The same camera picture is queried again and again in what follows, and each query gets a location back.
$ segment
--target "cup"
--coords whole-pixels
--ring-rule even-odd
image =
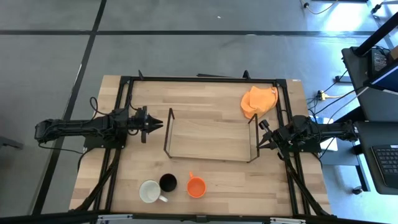
[[[161,199],[167,202],[167,198],[160,195],[160,186],[154,180],[146,180],[139,187],[139,197],[145,203],[155,202],[157,199]]]
[[[194,177],[192,172],[189,172],[191,179],[187,183],[187,192],[193,198],[200,198],[206,192],[205,181],[200,177]]]
[[[165,174],[160,178],[159,185],[164,192],[171,192],[177,186],[177,179],[173,174]]]

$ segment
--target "orange towel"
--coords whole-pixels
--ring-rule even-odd
[[[260,118],[272,109],[277,101],[278,89],[276,87],[262,90],[252,86],[251,90],[243,95],[241,107],[247,119],[251,119],[254,114],[257,114],[258,118]]]

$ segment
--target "keyboard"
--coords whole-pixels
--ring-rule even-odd
[[[398,148],[372,147],[384,184],[398,189]]]

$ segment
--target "orange mug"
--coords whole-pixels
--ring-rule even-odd
[[[205,181],[200,177],[194,177],[192,172],[189,172],[191,179],[187,183],[187,191],[189,196],[194,198],[202,197],[206,192]]]

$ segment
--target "wooden tabletop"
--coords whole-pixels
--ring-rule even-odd
[[[108,113],[114,108],[119,80],[120,76],[104,76],[98,95],[100,111]],[[173,108],[176,119],[242,124],[247,123],[248,119],[243,116],[240,101],[253,85],[258,88],[271,87],[270,84],[252,83],[135,81],[132,105],[146,105],[149,114],[161,119],[165,125],[169,108]],[[308,115],[301,81],[287,80],[287,85],[293,115]],[[282,92],[279,96],[283,109]],[[262,119],[268,120],[271,129],[279,127],[275,108],[259,121]],[[218,134],[217,129],[208,131],[215,136]],[[276,150],[262,149],[260,158],[249,164],[211,159],[169,159],[163,151],[165,132],[164,126],[150,133],[146,144],[141,143],[140,135],[128,136],[126,147],[121,152],[112,212],[259,216],[292,214],[285,165],[277,157]],[[94,149],[82,159],[70,208],[79,206],[97,184],[103,155],[104,149]],[[330,212],[319,161],[308,153],[300,155],[306,186],[323,209]],[[187,194],[190,171],[206,182],[207,191],[202,198],[191,198]],[[169,202],[142,202],[138,192],[143,181],[159,181],[166,173],[176,176],[178,183],[173,192],[162,193]],[[106,185],[100,208],[104,207],[107,191]],[[303,212],[299,192],[296,186],[298,207]]]

